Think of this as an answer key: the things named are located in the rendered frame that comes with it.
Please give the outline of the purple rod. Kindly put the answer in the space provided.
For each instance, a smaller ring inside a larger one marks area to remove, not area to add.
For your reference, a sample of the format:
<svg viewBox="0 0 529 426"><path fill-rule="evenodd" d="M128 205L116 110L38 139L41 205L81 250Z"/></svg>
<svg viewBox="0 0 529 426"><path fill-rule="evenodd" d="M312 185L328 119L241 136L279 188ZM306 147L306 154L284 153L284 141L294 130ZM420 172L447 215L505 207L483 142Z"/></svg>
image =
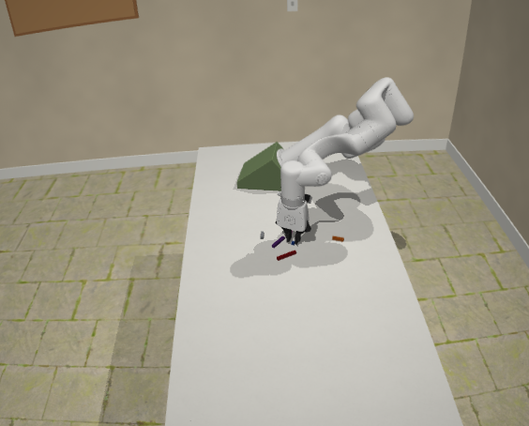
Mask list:
<svg viewBox="0 0 529 426"><path fill-rule="evenodd" d="M272 244L272 248L277 247L280 244L280 242L282 242L284 239L285 239L285 236L282 236L281 238L279 238L275 243Z"/></svg>

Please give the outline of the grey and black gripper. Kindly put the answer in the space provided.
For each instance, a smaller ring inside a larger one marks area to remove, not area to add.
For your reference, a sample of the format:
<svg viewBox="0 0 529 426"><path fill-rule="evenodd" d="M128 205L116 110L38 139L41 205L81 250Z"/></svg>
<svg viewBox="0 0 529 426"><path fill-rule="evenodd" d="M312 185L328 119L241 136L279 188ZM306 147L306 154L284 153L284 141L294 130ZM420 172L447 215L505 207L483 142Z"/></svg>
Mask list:
<svg viewBox="0 0 529 426"><path fill-rule="evenodd" d="M295 244L297 244L301 239L301 234L311 230L307 201L305 200L300 206L290 207L284 205L280 199L275 223L284 230L287 242L292 238L292 230L295 230Z"/></svg>

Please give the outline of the dark red rod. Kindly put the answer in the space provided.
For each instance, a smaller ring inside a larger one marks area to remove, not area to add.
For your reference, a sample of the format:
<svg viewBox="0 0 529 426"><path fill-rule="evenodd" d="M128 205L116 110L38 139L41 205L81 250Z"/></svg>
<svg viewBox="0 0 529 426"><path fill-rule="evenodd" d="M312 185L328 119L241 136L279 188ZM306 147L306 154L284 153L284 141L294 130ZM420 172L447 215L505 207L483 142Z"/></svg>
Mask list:
<svg viewBox="0 0 529 426"><path fill-rule="evenodd" d="M279 261L281 259L292 256L294 254L296 254L296 251L290 251L290 252L284 253L283 255L277 256L277 260Z"/></svg>

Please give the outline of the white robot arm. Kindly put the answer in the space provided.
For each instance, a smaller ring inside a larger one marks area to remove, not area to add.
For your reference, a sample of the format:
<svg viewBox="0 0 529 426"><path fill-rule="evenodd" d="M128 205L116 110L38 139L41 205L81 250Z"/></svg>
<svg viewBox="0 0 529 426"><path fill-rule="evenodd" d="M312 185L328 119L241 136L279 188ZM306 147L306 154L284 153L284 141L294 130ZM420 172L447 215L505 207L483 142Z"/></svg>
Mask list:
<svg viewBox="0 0 529 426"><path fill-rule="evenodd" d="M300 206L305 200L310 204L312 197L305 194L305 187L320 187L331 180L324 158L336 153L346 159L360 156L380 146L396 124L404 126L414 119L400 90L387 77L376 82L358 100L356 108L348 119L336 115L306 138L277 151L281 167L278 196L284 205Z"/></svg>

